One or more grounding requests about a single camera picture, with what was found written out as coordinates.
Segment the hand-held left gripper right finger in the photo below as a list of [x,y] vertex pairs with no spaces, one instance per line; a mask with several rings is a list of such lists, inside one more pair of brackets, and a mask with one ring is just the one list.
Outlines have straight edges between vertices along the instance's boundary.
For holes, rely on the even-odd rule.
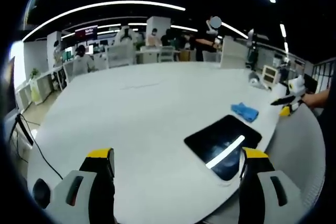
[[301,191],[283,171],[274,169],[266,153],[243,147],[239,172],[238,223],[300,222]]

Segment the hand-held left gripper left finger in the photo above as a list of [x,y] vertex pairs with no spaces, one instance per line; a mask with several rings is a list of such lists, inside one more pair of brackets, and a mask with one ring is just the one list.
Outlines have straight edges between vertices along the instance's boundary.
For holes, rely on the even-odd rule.
[[78,170],[54,188],[50,217],[55,223],[116,223],[114,150],[91,151]]

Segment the person's right hand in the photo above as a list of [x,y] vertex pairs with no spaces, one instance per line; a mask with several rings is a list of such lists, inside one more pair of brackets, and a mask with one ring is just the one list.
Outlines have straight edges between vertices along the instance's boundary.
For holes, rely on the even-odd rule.
[[308,94],[306,93],[303,97],[302,97],[302,101],[303,103],[306,104],[306,106],[310,107],[310,108],[317,108],[319,106],[319,101],[318,101],[318,97],[317,94]]

